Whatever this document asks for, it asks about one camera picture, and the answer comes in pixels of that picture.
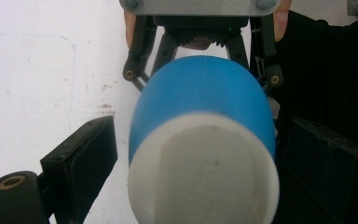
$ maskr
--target blue cylinder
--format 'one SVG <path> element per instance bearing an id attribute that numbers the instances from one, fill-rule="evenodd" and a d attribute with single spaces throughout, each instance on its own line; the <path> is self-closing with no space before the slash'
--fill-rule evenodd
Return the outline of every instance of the blue cylinder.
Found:
<path id="1" fill-rule="evenodd" d="M 275 155 L 267 97 L 245 68 L 227 59 L 191 56 L 160 68 L 145 86 L 130 132 L 130 162 L 144 139 L 164 122 L 187 113 L 210 112 L 236 120 Z"/>

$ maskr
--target bolt hole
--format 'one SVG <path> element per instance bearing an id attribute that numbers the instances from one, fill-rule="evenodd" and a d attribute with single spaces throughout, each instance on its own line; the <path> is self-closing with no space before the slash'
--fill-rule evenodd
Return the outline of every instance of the bolt hole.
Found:
<path id="1" fill-rule="evenodd" d="M 279 82 L 279 77 L 274 76 L 274 77 L 271 78 L 271 83 L 272 84 L 277 84 L 278 82 Z"/>
<path id="2" fill-rule="evenodd" d="M 133 77 L 133 72 L 132 71 L 127 71 L 126 72 L 126 77 L 127 78 L 132 78 Z"/>
<path id="3" fill-rule="evenodd" d="M 0 183 L 0 189 L 13 189 L 25 181 L 23 175 L 13 175 Z"/>

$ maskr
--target gray metal plate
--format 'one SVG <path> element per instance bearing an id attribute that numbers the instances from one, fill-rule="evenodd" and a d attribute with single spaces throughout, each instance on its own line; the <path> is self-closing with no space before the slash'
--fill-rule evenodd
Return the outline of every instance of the gray metal plate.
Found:
<path id="1" fill-rule="evenodd" d="M 136 15 L 173 16 L 264 16 L 281 0 L 120 0 Z"/>
<path id="2" fill-rule="evenodd" d="M 358 12 L 358 0 L 348 0 L 348 15 L 356 16 Z"/>

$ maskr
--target white bottle bottom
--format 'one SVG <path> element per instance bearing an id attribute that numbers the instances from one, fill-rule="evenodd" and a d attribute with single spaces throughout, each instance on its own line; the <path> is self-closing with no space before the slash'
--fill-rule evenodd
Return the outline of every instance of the white bottle bottom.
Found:
<path id="1" fill-rule="evenodd" d="M 139 146 L 129 197 L 141 224 L 268 224 L 279 180 L 254 134 L 226 117 L 196 113 L 164 123 Z"/>

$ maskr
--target black bracket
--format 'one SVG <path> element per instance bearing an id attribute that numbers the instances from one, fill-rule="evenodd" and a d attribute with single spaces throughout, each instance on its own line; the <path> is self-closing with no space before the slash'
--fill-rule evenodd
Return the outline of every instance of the black bracket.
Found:
<path id="1" fill-rule="evenodd" d="M 83 223 L 117 160 L 113 117 L 94 119 L 40 162 L 0 178 L 0 223 Z"/>
<path id="2" fill-rule="evenodd" d="M 247 26 L 248 21 L 252 29 L 251 66 L 241 36 L 241 27 Z M 165 34 L 159 43 L 152 73 L 148 76 L 145 66 L 154 46 L 157 26 L 164 26 Z M 226 47 L 227 57 L 250 70 L 265 91 L 282 85 L 283 75 L 274 44 L 272 15 L 260 18 L 138 16 L 123 77 L 141 91 L 143 83 L 147 83 L 160 67 L 174 59 L 178 47 L 191 43 L 200 35 L 208 36 L 211 42 Z"/>
<path id="3" fill-rule="evenodd" d="M 283 142 L 273 223 L 358 223 L 358 144 L 305 119 L 293 119 Z"/>

